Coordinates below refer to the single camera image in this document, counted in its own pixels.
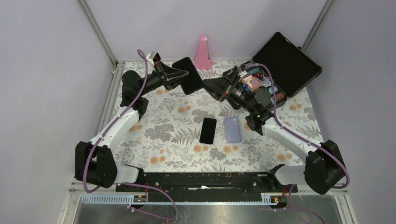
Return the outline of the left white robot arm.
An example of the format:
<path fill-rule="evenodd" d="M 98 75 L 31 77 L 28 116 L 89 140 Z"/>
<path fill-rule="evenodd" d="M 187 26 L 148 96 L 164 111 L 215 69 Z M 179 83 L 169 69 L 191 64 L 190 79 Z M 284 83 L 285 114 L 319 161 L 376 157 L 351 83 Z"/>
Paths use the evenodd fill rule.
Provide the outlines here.
<path fill-rule="evenodd" d="M 174 69 L 161 61 L 154 63 L 151 74 L 141 77 L 128 70 L 122 75 L 122 101 L 113 119 L 89 142 L 79 142 L 75 148 L 76 180 L 109 188 L 113 184 L 127 183 L 134 192 L 144 188 L 142 171 L 130 165 L 120 165 L 113 152 L 123 141 L 127 131 L 145 114 L 149 101 L 143 97 L 161 86 L 176 88 L 188 71 Z"/>

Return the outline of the lilac phone case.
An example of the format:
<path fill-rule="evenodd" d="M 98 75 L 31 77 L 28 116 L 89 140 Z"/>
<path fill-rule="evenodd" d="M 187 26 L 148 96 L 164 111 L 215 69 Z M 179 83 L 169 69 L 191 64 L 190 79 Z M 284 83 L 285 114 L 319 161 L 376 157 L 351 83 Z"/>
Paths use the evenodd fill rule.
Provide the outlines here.
<path fill-rule="evenodd" d="M 238 144 L 242 142 L 240 123 L 238 117 L 224 118 L 226 141 L 228 144 Z"/>

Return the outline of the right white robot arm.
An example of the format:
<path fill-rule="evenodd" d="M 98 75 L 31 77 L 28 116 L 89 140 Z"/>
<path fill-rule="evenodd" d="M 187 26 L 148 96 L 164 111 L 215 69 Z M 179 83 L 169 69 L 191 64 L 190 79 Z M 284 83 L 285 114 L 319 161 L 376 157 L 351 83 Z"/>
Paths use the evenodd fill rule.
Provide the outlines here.
<path fill-rule="evenodd" d="M 280 192 L 286 185 L 307 185 L 314 192 L 324 195 L 331 189 L 345 189 L 351 178 L 342 159 L 338 145 L 327 140 L 320 142 L 309 138 L 277 117 L 277 99 L 272 74 L 263 64 L 247 64 L 241 69 L 262 67 L 268 75 L 270 87 L 260 86 L 247 93 L 242 87 L 239 71 L 203 80 L 203 88 L 217 101 L 232 101 L 249 112 L 245 120 L 250 130 L 273 139 L 288 148 L 304 161 L 303 166 L 282 165 L 268 179 L 269 189 Z"/>

